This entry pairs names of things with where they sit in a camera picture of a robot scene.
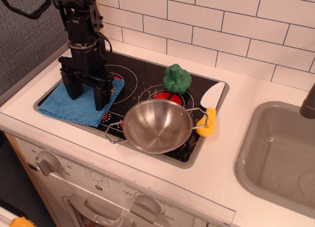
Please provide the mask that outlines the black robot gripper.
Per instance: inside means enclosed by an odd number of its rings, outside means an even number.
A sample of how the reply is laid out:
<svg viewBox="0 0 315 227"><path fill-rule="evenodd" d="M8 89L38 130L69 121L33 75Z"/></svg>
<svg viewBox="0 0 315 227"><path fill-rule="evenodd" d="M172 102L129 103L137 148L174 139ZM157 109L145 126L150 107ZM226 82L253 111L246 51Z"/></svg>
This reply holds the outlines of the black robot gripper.
<svg viewBox="0 0 315 227"><path fill-rule="evenodd" d="M100 111L110 102L113 77L105 69L105 42L79 44L67 42L71 57L60 57L63 84L72 99L83 93L83 84L93 87L95 108Z"/></svg>

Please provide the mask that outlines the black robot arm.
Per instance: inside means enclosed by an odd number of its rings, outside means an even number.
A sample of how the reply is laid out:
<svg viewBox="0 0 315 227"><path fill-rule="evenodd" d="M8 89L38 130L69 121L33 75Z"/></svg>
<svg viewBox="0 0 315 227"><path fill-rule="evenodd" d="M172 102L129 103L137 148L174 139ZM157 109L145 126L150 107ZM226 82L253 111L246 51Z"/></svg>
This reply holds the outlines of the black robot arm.
<svg viewBox="0 0 315 227"><path fill-rule="evenodd" d="M60 57L61 75L69 96L77 99L83 86L92 88L96 110L110 102L113 76L105 69L107 61L105 43L101 33L103 17L96 0L46 0L59 10L70 57Z"/></svg>

